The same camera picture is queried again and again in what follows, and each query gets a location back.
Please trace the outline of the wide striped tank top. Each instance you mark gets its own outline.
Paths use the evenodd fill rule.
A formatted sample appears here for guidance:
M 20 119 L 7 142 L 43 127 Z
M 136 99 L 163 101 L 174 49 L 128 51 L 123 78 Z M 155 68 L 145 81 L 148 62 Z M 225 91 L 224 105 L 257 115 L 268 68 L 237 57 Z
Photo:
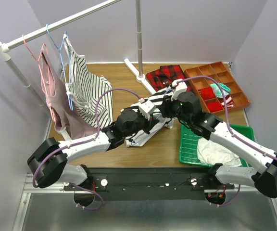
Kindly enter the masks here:
M 176 87 L 167 87 L 157 91 L 150 97 L 139 100 L 128 109 L 138 113 L 144 127 L 130 133 L 125 139 L 127 147 L 142 147 L 153 135 L 163 127 L 172 128 L 177 119 L 177 98 L 187 91 L 183 83 Z

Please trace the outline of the light blue wire hanger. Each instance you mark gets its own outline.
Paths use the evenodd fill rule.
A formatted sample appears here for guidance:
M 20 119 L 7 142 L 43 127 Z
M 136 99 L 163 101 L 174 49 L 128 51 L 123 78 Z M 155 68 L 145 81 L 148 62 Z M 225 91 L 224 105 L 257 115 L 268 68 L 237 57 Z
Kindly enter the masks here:
M 162 128 L 169 128 L 171 129 L 174 126 L 175 118 L 163 118 L 162 114 L 159 110 L 159 106 L 162 104 L 164 96 L 168 96 L 169 99 L 172 96 L 172 88 L 164 88 L 162 90 L 157 91 L 153 95 L 149 97 L 145 97 L 144 100 L 150 100 L 155 106 L 156 109 L 152 113 L 151 116 L 153 116 L 156 119 L 160 120 L 160 123 L 158 123 L 150 132 L 150 134 L 146 134 L 144 131 L 140 130 L 138 133 L 134 133 L 135 136 L 133 138 L 130 138 L 129 141 L 126 141 L 127 147 L 142 147 L 148 140 L 150 140 L 158 131 L 160 131 Z M 139 112 L 138 103 L 134 103 L 128 107 L 128 109 L 132 109 L 135 112 Z

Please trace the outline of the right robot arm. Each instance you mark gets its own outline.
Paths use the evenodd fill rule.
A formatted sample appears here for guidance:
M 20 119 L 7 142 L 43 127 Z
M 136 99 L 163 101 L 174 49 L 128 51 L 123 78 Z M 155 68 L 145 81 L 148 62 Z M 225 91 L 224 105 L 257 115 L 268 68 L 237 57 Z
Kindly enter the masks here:
M 210 188 L 222 184 L 255 187 L 270 198 L 277 198 L 277 152 L 240 135 L 214 114 L 203 112 L 200 100 L 192 92 L 177 97 L 164 95 L 159 107 L 162 116 L 177 118 L 180 124 L 197 136 L 217 143 L 245 160 L 249 167 L 229 167 L 215 164 L 205 180 Z

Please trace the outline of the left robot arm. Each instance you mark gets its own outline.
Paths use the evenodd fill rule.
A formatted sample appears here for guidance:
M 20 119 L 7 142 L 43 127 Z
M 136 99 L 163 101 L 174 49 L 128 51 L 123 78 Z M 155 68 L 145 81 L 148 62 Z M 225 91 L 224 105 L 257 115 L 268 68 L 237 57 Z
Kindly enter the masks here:
M 115 149 L 125 139 L 144 132 L 150 135 L 162 127 L 152 114 L 125 109 L 111 125 L 94 135 L 76 140 L 58 142 L 46 139 L 28 158 L 27 164 L 33 173 L 33 186 L 46 188 L 58 182 L 68 162 L 83 156 Z

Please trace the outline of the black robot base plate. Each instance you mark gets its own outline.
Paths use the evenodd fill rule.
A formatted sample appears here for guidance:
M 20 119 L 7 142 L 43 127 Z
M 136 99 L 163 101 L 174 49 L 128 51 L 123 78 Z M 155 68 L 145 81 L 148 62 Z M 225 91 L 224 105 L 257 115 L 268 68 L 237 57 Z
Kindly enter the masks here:
M 89 185 L 104 201 L 204 200 L 205 191 L 223 186 L 207 167 L 90 168 Z

